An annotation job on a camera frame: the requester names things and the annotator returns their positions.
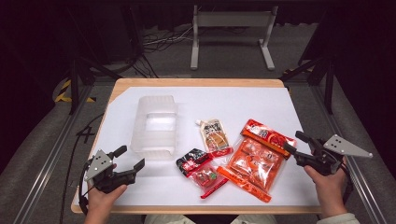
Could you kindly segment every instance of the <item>white stand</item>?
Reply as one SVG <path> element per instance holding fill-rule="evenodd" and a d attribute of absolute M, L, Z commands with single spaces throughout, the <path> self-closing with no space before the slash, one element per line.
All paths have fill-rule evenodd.
<path fill-rule="evenodd" d="M 209 12 L 198 11 L 194 6 L 193 16 L 193 42 L 191 54 L 191 70 L 198 69 L 199 39 L 198 27 L 215 27 L 215 26 L 256 26 L 265 28 L 264 39 L 259 40 L 262 55 L 268 70 L 274 70 L 275 66 L 272 61 L 270 51 L 268 50 L 268 41 L 274 26 L 277 7 L 272 11 L 253 11 L 253 12 Z"/>

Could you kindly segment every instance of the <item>snack package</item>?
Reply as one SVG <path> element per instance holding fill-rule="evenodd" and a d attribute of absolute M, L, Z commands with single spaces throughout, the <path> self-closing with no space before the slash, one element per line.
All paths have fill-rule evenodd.
<path fill-rule="evenodd" d="M 227 183 L 228 179 L 219 175 L 210 154 L 194 148 L 176 161 L 181 173 L 191 179 L 202 191 L 202 199 Z"/>
<path fill-rule="evenodd" d="M 268 146 L 250 138 L 241 137 L 239 147 L 226 166 L 217 171 L 240 188 L 265 203 L 271 201 L 269 190 L 282 167 L 283 156 Z"/>
<path fill-rule="evenodd" d="M 196 120 L 200 126 L 206 152 L 213 157 L 222 157 L 233 153 L 233 147 L 228 143 L 224 128 L 218 119 Z"/>
<path fill-rule="evenodd" d="M 290 157 L 290 153 L 283 148 L 285 142 L 289 145 L 295 147 L 296 140 L 289 138 L 281 133 L 272 130 L 270 127 L 259 123 L 254 119 L 250 119 L 245 124 L 241 134 L 255 139 L 256 141 L 272 148 L 273 150 L 279 152 L 287 160 Z"/>

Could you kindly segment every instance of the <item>dark background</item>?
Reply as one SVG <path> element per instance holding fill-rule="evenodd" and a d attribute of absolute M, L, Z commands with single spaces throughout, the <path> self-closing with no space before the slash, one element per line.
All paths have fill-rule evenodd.
<path fill-rule="evenodd" d="M 76 55 L 99 64 L 131 61 L 139 55 L 138 36 L 144 28 L 158 25 L 160 30 L 172 31 L 180 24 L 191 23 L 192 17 L 192 6 L 134 7 L 133 16 L 128 19 L 120 7 L 73 6 L 66 10 L 65 6 L 49 7 L 25 1 L 8 0 L 0 4 L 0 94 L 5 120 L 0 131 L 1 171 L 24 138 L 54 107 L 54 89 L 68 76 L 69 64 Z M 338 20 L 317 30 L 302 58 L 310 60 L 332 49 L 336 56 L 335 75 L 393 175 L 396 174 L 396 168 L 391 166 L 396 158 L 392 144 L 396 135 L 395 10 L 394 3 L 372 2 L 335 10 Z M 320 22 L 325 11 L 326 7 L 316 5 L 282 6 L 278 9 L 276 25 Z M 114 34 L 105 18 L 113 25 L 119 21 L 118 26 L 125 29 L 117 29 L 119 32 Z M 107 41 L 109 34 L 117 41 Z"/>

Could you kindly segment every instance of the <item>metal rod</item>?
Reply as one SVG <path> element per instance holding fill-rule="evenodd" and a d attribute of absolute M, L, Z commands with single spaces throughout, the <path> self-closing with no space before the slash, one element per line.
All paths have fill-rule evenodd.
<path fill-rule="evenodd" d="M 84 88 L 82 89 L 82 94 L 80 95 L 81 103 L 78 104 L 75 113 L 69 115 L 69 117 L 67 118 L 66 123 L 62 128 L 58 139 L 55 142 L 55 145 L 53 146 L 49 156 L 47 157 L 46 162 L 43 165 L 43 168 L 37 176 L 35 183 L 33 184 L 28 196 L 26 197 L 23 206 L 21 207 L 20 212 L 15 217 L 15 220 L 13 222 L 14 224 L 28 223 L 28 220 L 32 215 L 33 211 L 35 210 L 35 206 L 37 205 L 38 200 L 40 199 L 40 196 L 44 191 L 44 188 L 50 180 L 52 171 L 54 170 L 55 165 L 64 150 L 66 138 L 68 137 L 73 127 L 73 124 L 75 123 L 78 114 L 81 111 L 81 108 L 84 106 L 86 99 L 89 97 L 91 89 L 92 86 L 84 86 Z"/>
<path fill-rule="evenodd" d="M 320 105 L 320 109 L 324 116 L 326 117 L 332 131 L 341 137 L 343 137 L 342 132 L 337 125 L 334 117 L 329 115 L 326 109 L 325 104 L 321 99 L 323 99 L 323 93 L 319 89 L 318 86 L 311 86 L 311 91 L 313 92 L 318 104 Z M 347 166 L 349 167 L 350 175 L 352 177 L 352 181 L 355 185 L 356 190 L 361 196 L 361 200 L 366 207 L 366 211 L 370 216 L 371 220 L 374 224 L 387 224 L 388 222 L 385 220 L 384 215 L 379 209 L 378 203 L 376 202 L 373 193 L 370 191 L 370 188 L 367 184 L 364 175 L 361 173 L 361 169 L 356 163 L 353 157 L 346 157 Z"/>

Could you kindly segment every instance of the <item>sleeve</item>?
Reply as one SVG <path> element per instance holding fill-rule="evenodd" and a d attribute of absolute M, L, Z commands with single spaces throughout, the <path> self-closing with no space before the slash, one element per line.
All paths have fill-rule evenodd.
<path fill-rule="evenodd" d="M 352 213 L 345 213 L 335 217 L 323 218 L 317 224 L 359 224 L 359 221 Z"/>

